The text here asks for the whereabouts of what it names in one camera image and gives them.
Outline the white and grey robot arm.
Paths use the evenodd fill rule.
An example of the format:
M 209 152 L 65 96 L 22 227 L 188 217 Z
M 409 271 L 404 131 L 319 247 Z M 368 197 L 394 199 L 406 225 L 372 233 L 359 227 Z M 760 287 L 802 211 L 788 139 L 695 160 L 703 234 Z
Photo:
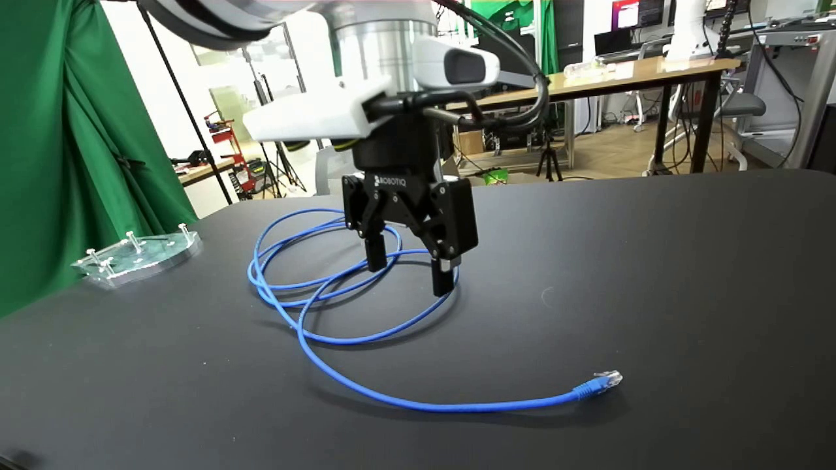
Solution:
M 381 229 L 400 221 L 423 240 L 439 294 L 479 242 L 473 194 L 441 173 L 441 83 L 451 44 L 437 33 L 439 0 L 137 0 L 180 39 L 240 50 L 308 15 L 294 44 L 326 54 L 315 82 L 247 116 L 259 140 L 346 140 L 356 170 L 343 178 L 346 225 L 367 242 L 372 270 L 387 264 Z

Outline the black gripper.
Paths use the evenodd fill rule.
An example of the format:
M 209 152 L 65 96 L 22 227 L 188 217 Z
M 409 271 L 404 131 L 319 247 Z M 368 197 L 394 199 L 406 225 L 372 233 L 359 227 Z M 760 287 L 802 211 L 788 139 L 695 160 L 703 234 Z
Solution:
M 439 178 L 439 126 L 400 116 L 353 148 L 359 174 L 343 178 L 346 225 L 359 229 L 372 271 L 387 267 L 384 225 L 400 221 L 426 242 L 434 293 L 456 287 L 458 255 L 479 245 L 473 189 Z

